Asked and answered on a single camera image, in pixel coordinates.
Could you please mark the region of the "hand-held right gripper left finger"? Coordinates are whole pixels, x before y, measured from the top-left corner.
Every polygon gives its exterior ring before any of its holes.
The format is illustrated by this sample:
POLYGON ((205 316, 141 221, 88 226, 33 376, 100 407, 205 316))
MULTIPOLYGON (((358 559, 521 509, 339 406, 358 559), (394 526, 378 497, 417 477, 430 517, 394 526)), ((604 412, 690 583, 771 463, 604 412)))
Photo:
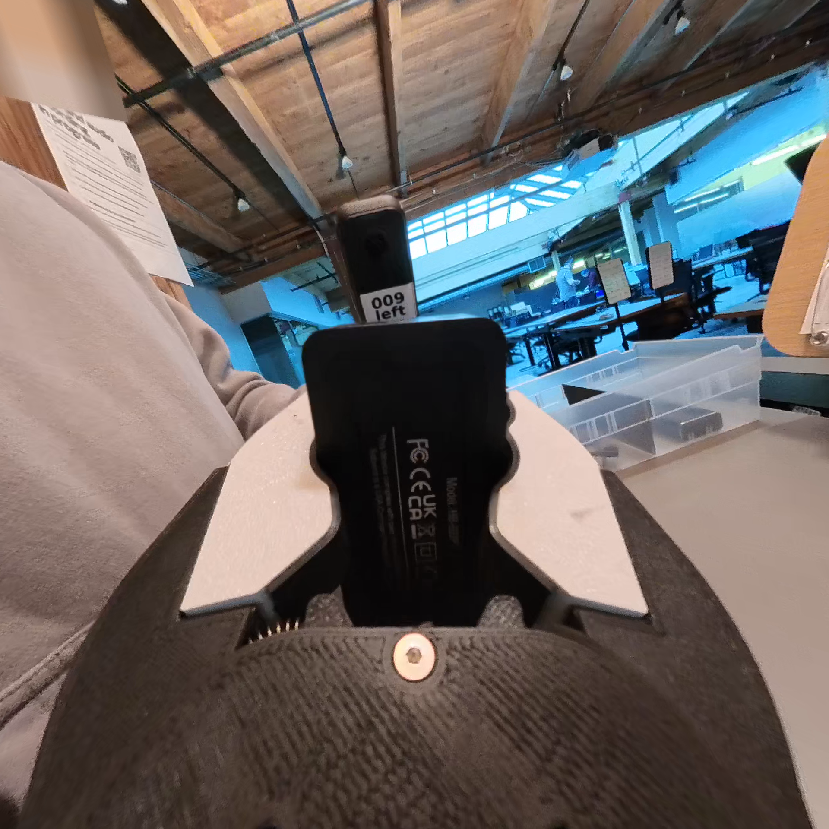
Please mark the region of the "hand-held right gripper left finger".
POLYGON ((272 604, 340 529, 332 484, 316 464, 305 390, 236 453, 181 600, 185 616, 272 604))

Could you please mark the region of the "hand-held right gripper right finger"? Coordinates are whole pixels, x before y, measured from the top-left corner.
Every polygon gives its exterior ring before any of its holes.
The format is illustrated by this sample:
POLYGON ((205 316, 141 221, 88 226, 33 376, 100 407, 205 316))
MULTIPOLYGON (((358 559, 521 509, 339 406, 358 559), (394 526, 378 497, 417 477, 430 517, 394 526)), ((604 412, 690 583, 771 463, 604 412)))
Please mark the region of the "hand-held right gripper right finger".
POLYGON ((597 462, 526 396, 509 391, 506 399, 513 461, 492 494, 492 537, 551 592, 557 611, 648 616, 597 462))

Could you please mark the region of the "black usb hub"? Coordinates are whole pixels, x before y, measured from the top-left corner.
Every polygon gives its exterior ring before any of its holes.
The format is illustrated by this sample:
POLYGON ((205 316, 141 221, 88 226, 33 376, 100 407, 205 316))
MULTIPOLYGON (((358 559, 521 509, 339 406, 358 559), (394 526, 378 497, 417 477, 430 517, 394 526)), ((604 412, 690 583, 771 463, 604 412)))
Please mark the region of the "black usb hub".
POLYGON ((475 626, 495 593, 489 507, 513 464, 499 326, 339 326, 314 334, 303 357, 352 620, 475 626))

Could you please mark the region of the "clear plastic bin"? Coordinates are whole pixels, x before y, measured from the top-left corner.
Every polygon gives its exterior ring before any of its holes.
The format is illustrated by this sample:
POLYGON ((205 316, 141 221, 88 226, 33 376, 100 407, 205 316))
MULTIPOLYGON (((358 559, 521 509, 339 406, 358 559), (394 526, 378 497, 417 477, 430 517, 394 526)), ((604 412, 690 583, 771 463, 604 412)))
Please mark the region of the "clear plastic bin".
POLYGON ((638 342, 627 351, 612 350, 525 380, 512 390, 564 427, 564 384, 648 397, 655 456, 623 443, 606 452, 591 452, 581 443, 599 466, 621 471, 757 421, 762 343, 761 334, 638 342))

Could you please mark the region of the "person's left forearm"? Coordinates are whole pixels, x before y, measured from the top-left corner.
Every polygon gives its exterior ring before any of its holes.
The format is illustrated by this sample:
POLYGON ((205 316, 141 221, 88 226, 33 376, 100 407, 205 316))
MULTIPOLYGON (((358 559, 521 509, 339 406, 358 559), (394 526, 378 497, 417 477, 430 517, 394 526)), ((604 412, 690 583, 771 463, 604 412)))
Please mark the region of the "person's left forearm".
POLYGON ((230 350, 221 335, 178 300, 172 297, 165 299, 208 385, 239 430, 243 441, 252 438, 296 399, 306 395, 304 386, 294 389, 266 380, 254 371, 235 369, 230 350))

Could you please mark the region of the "long work table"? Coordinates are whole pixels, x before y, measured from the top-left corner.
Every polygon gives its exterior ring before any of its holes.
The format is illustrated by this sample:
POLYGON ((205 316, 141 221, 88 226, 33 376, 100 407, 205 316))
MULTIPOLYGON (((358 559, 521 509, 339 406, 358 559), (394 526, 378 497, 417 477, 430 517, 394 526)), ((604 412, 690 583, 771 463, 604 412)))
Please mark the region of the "long work table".
POLYGON ((510 344, 519 344, 533 367, 536 359, 534 344, 544 348, 544 360, 551 370, 562 367, 561 356, 574 356, 576 361, 596 356, 595 344, 599 337, 618 330, 623 337, 623 348, 628 348, 628 336, 624 329, 629 323, 639 323, 647 316, 666 317, 683 313, 693 319, 689 294, 670 294, 667 298, 649 298, 601 307, 591 304, 547 314, 504 331, 510 344))

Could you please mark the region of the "person in beige sweatshirt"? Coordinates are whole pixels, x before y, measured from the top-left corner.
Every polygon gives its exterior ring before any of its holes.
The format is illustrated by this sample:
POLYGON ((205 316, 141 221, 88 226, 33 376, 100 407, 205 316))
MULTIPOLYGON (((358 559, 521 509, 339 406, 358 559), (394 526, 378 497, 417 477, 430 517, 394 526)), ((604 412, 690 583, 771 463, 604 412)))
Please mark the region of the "person in beige sweatshirt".
POLYGON ((243 439, 109 228, 5 163, 1 188, 5 815, 91 621, 243 439))

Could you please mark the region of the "standing display board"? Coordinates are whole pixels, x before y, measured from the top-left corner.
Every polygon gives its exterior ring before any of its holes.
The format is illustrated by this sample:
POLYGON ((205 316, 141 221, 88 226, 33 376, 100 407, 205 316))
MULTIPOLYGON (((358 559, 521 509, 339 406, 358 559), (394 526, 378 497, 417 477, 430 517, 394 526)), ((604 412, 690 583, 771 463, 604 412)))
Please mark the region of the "standing display board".
POLYGON ((675 284, 672 244, 669 241, 650 245, 646 251, 651 290, 655 293, 675 284))
POLYGON ((598 262, 597 270, 608 305, 618 305, 631 299, 631 286, 622 259, 613 258, 598 262))

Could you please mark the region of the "white printed paper sheet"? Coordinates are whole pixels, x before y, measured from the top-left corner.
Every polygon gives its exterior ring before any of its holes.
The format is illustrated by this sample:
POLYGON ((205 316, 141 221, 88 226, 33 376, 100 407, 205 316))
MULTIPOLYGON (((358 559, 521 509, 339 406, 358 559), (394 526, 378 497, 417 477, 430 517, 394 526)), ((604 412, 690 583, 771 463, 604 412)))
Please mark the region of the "white printed paper sheet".
POLYGON ((44 104, 31 108, 67 191, 150 275, 192 285, 127 124, 44 104))

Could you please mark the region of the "rounded wooden board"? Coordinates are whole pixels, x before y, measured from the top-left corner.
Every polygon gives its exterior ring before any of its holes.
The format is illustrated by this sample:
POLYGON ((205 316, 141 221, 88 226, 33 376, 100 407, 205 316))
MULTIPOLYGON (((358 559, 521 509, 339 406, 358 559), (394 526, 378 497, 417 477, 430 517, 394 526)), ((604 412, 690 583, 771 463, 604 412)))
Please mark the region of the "rounded wooden board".
POLYGON ((828 139, 807 165, 763 315, 770 345, 827 358, 828 139))

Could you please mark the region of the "wooden board with paper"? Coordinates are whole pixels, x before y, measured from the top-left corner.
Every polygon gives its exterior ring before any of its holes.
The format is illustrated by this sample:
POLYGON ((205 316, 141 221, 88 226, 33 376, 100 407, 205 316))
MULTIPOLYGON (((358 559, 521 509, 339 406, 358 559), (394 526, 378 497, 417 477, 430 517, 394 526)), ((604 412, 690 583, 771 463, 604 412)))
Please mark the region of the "wooden board with paper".
MULTIPOLYGON (((26 171, 34 177, 43 181, 49 181, 55 186, 67 191, 55 160, 32 112, 31 104, 15 98, 2 97, 2 160, 22 171, 26 171)), ((163 293, 175 298, 186 307, 190 307, 184 290, 184 287, 188 285, 180 285, 168 279, 150 276, 163 293)))

